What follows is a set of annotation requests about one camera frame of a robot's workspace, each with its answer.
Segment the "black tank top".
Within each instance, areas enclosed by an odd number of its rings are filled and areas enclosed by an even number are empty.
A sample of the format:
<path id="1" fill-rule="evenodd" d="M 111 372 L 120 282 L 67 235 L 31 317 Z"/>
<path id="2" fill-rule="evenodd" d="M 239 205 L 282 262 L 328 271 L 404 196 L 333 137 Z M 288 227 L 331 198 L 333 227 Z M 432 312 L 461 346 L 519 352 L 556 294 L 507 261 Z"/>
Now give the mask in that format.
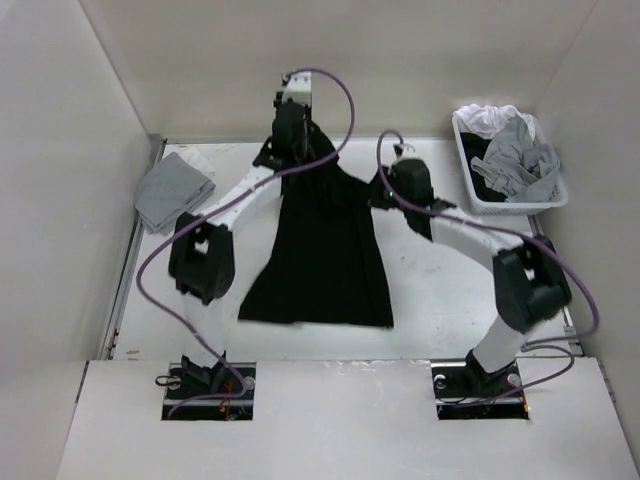
<path id="1" fill-rule="evenodd" d="M 336 160 L 284 180 L 270 258 L 241 321 L 394 326 L 369 200 L 373 185 Z"/>

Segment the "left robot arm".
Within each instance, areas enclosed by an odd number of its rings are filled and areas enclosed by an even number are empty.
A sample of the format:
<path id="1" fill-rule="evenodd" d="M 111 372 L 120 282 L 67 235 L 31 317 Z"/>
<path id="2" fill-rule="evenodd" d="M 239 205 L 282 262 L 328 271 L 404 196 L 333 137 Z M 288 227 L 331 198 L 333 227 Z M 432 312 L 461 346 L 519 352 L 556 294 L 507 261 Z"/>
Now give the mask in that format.
<path id="1" fill-rule="evenodd" d="M 308 101 L 277 101 L 271 136 L 245 178 L 208 213 L 178 217 L 167 244 L 169 275 L 180 293 L 205 306 L 226 294 L 235 275 L 233 233 L 282 195 L 285 177 L 315 166 L 312 131 Z"/>

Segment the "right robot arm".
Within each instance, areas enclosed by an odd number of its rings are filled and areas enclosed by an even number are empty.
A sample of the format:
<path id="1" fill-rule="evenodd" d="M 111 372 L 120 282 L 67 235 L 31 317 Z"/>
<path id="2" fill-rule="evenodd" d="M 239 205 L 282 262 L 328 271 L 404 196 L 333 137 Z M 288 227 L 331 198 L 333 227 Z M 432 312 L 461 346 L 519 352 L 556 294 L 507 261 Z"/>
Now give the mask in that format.
<path id="1" fill-rule="evenodd" d="M 504 380 L 519 353 L 556 346 L 533 333 L 572 299 L 551 241 L 493 227 L 437 197 L 426 163 L 400 156 L 380 164 L 374 178 L 374 207 L 402 212 L 409 228 L 433 244 L 448 247 L 492 276 L 497 316 L 466 355 L 461 383 L 474 396 L 489 394 Z"/>

